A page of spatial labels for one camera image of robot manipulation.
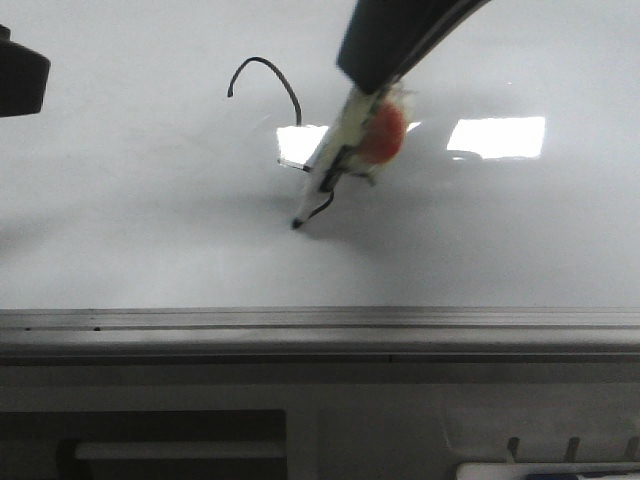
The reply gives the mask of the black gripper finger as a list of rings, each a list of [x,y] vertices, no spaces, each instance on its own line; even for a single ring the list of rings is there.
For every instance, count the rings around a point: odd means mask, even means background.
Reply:
[[[336,64],[365,94],[400,80],[485,0],[356,3]]]
[[[38,114],[44,103],[51,61],[11,39],[1,26],[1,117]]]

